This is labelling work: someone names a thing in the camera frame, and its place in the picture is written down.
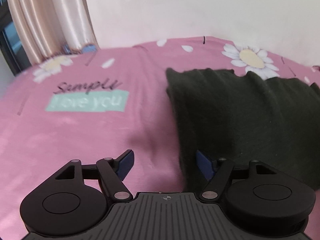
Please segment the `dark window frame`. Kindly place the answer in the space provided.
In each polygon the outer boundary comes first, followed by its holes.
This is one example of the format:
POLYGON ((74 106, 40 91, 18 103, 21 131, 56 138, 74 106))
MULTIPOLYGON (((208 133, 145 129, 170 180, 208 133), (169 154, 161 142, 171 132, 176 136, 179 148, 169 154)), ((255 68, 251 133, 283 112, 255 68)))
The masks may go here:
POLYGON ((1 51, 16 76, 31 66, 13 23, 7 0, 1 0, 1 51))

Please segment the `dark green knit sweater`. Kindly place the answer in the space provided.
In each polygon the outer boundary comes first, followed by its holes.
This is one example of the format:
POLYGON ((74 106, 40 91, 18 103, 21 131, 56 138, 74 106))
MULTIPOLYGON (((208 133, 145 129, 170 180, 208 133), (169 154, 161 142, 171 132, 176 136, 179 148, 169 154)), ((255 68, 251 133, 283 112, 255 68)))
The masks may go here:
POLYGON ((166 76, 186 190, 206 184, 197 152, 242 165, 257 159, 319 189, 317 84, 226 69, 169 68, 166 76))

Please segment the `beige satin curtain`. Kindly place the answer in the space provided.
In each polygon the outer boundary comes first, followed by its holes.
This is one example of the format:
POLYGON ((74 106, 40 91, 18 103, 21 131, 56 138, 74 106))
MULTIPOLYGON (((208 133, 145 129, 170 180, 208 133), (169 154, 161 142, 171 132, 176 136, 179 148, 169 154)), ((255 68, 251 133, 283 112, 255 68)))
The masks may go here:
POLYGON ((86 0, 7 0, 29 62, 97 46, 86 0))

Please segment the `pink daisy bed sheet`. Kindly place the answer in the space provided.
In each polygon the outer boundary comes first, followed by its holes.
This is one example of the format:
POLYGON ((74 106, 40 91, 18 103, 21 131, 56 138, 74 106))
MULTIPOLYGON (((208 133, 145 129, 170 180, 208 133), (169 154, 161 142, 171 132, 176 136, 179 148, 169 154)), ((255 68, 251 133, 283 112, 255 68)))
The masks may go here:
POLYGON ((30 67, 1 99, 1 237, 27 231, 20 203, 72 159, 85 164, 128 149, 133 193, 183 188, 165 71, 232 69, 241 46, 214 37, 160 40, 61 56, 30 67))

